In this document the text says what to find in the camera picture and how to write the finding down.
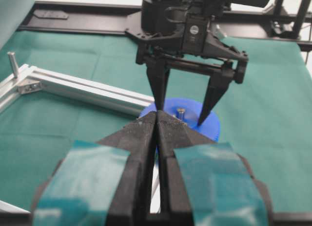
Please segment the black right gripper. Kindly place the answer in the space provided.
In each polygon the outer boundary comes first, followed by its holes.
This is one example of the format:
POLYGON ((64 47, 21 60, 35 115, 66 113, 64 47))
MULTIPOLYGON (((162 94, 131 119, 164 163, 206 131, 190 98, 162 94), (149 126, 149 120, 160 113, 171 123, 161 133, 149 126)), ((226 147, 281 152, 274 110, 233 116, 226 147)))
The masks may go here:
POLYGON ((209 30, 212 18, 223 11, 223 4, 204 8, 144 4, 135 14, 135 37, 139 41, 136 62, 147 66, 157 110, 163 110, 171 68, 210 76, 198 126, 231 81, 243 82, 247 55, 225 45, 209 30))

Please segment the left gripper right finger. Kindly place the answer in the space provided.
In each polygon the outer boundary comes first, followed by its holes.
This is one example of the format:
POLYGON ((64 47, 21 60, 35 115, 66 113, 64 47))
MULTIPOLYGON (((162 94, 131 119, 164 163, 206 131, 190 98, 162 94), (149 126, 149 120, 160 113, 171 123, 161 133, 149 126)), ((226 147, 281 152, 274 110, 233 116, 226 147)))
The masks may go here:
POLYGON ((161 211, 172 226, 271 226, 267 187, 229 143, 158 111, 161 211))

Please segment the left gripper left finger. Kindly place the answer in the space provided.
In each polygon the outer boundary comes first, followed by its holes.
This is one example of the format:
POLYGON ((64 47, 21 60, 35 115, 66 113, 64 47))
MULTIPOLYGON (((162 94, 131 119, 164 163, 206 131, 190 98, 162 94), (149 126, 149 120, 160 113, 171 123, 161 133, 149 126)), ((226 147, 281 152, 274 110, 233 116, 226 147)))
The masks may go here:
POLYGON ((150 112, 96 143, 76 141, 38 199, 33 225, 146 225, 155 123, 150 112))

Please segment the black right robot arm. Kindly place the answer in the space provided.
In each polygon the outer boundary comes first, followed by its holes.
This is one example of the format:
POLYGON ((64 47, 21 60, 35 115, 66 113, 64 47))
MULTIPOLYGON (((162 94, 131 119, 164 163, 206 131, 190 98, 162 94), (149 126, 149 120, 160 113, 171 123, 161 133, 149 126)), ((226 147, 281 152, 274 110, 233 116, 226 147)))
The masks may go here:
POLYGON ((164 107, 171 69, 209 76, 198 119, 201 125, 231 82, 244 80, 248 56, 222 43, 209 29, 227 3, 265 7, 269 0, 142 0, 137 64, 147 76, 158 110, 164 107))

